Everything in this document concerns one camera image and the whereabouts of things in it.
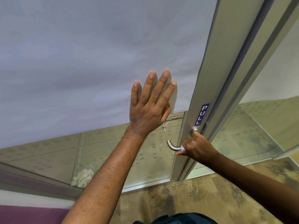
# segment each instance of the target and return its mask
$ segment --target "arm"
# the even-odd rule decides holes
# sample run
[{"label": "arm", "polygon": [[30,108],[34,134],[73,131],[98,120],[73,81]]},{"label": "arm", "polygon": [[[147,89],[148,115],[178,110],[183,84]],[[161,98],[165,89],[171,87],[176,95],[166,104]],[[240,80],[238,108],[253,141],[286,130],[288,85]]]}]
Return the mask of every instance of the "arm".
[{"label": "arm", "polygon": [[176,152],[176,155],[189,156],[214,170],[283,223],[299,223],[299,192],[226,158],[198,132],[193,135],[181,143],[186,150]]},{"label": "arm", "polygon": [[75,202],[62,224],[108,224],[130,168],[147,135],[164,123],[171,111],[168,103],[176,87],[172,82],[159,98],[170,76],[165,70],[150,94],[156,73],[151,72],[138,100],[139,83],[131,91],[130,125],[112,154]]}]

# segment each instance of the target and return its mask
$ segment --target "hand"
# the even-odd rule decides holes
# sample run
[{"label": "hand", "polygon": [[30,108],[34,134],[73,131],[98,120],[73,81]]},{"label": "hand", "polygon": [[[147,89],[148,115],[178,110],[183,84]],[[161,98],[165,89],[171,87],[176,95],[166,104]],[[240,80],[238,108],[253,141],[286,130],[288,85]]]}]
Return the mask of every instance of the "hand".
[{"label": "hand", "polygon": [[175,155],[188,156],[205,166],[210,166],[213,160],[220,154],[212,144],[197,131],[193,132],[193,137],[182,141],[181,145],[185,148],[185,151],[175,152]]},{"label": "hand", "polygon": [[156,72],[152,71],[149,73],[141,92],[140,100],[138,100],[139,82],[134,82],[131,91],[130,125],[127,128],[127,132],[138,134],[144,137],[144,139],[150,132],[166,121],[171,111],[168,101],[176,88],[176,82],[171,82],[160,97],[170,77],[170,71],[165,70],[153,88],[152,93],[150,93],[155,77]]}]

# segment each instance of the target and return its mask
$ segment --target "purple wall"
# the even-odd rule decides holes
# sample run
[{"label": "purple wall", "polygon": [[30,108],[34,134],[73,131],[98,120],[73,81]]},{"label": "purple wall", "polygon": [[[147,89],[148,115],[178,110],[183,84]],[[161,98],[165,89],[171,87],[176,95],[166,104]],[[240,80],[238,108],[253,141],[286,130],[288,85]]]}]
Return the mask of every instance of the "purple wall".
[{"label": "purple wall", "polygon": [[0,223],[5,224],[59,224],[69,209],[36,208],[0,205]]}]

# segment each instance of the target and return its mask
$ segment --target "patterned carpet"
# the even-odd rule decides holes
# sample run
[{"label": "patterned carpet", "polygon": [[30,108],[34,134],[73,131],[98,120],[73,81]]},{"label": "patterned carpet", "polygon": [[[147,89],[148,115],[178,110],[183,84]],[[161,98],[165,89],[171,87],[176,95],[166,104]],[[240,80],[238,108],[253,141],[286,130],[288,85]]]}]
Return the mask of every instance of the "patterned carpet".
[{"label": "patterned carpet", "polygon": [[[287,159],[247,166],[299,190],[299,172]],[[199,212],[219,224],[281,223],[264,207],[218,174],[169,182],[121,195],[111,224],[150,223],[161,215]]]}]

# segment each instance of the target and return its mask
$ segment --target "blue sticker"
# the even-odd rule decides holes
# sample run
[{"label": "blue sticker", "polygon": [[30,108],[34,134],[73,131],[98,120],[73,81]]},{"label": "blue sticker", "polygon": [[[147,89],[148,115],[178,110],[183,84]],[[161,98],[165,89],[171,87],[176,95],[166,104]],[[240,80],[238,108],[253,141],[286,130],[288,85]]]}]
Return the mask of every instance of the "blue sticker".
[{"label": "blue sticker", "polygon": [[210,105],[211,105],[211,102],[202,104],[202,106],[200,107],[199,113],[197,115],[196,121],[194,123],[194,127],[200,126],[202,124],[202,121],[203,121]]}]

